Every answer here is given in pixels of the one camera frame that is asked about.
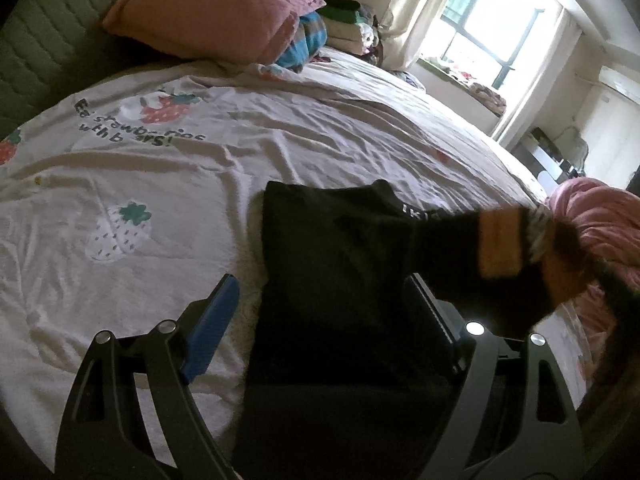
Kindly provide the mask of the white air conditioner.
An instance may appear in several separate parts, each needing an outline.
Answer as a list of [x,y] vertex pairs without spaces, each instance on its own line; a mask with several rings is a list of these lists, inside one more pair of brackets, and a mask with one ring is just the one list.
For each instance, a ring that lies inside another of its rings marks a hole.
[[638,103],[640,101],[640,84],[638,81],[613,70],[611,67],[602,66],[599,73],[599,81],[627,99]]

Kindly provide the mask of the pink pillow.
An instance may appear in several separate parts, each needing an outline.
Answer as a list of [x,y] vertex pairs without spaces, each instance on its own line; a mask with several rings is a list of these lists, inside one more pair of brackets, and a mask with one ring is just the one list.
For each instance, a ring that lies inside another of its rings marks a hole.
[[178,58],[272,64],[293,40],[299,18],[325,5],[323,0],[117,0],[102,26]]

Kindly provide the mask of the cream curtain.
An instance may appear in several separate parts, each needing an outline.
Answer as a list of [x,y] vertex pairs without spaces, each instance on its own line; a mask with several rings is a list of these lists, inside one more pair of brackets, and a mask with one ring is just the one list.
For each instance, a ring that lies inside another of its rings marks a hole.
[[381,22],[383,67],[408,70],[448,0],[390,0]]

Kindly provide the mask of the blue striped folded cloth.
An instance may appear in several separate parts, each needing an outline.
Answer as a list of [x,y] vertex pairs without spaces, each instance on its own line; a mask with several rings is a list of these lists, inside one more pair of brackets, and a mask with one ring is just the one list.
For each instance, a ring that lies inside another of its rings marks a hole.
[[301,16],[292,41],[276,61],[277,66],[299,73],[318,54],[327,39],[326,24],[317,11]]

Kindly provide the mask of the stack of folded clothes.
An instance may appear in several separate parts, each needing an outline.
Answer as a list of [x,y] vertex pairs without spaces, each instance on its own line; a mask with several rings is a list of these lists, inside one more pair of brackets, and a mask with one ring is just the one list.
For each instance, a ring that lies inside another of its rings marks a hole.
[[357,0],[323,0],[318,10],[326,25],[326,44],[342,52],[380,66],[383,45],[378,30],[378,18],[370,6]]

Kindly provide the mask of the window with dark frame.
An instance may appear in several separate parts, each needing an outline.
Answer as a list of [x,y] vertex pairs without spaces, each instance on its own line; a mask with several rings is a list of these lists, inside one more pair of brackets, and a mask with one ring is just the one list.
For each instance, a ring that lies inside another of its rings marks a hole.
[[498,90],[545,10],[544,0],[447,0],[437,57],[465,78]]

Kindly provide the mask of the grey quilted headboard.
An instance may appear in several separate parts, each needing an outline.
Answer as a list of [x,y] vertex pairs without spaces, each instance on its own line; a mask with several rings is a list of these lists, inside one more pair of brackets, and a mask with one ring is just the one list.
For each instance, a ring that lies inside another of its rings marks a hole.
[[102,27],[116,0],[15,0],[1,14],[1,135],[124,70],[176,59]]

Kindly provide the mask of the black shirt with orange patches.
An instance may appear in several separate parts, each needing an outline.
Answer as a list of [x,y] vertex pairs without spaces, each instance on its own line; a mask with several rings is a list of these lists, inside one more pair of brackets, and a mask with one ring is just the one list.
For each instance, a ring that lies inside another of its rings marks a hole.
[[570,296],[571,224],[521,206],[413,210],[390,185],[271,182],[262,291],[232,464],[245,479],[423,479],[454,388],[410,301],[434,297],[524,339]]

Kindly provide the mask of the strawberry print bed sheet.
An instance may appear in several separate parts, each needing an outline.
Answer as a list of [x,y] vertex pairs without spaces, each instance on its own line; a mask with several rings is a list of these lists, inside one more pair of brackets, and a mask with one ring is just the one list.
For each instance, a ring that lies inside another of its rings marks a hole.
[[262,190],[378,179],[409,214],[546,198],[445,105],[335,50],[298,74],[138,68],[25,122],[1,151],[1,404],[11,422],[52,466],[93,335],[143,333],[231,273],[240,308],[193,387],[230,450],[266,279]]

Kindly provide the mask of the clothes on window sill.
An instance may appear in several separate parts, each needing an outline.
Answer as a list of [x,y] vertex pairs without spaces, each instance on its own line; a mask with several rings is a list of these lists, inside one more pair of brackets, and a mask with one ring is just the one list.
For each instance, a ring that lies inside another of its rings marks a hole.
[[493,88],[474,81],[468,87],[471,96],[483,104],[491,113],[501,117],[506,110],[506,100]]

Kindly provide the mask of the pink blanket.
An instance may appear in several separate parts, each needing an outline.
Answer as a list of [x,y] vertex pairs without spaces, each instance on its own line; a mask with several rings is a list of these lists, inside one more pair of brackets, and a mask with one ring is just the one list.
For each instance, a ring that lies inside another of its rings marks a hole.
[[639,318],[639,197],[599,180],[576,178],[547,200],[555,217],[577,230],[597,276],[573,300],[598,366],[617,324]]

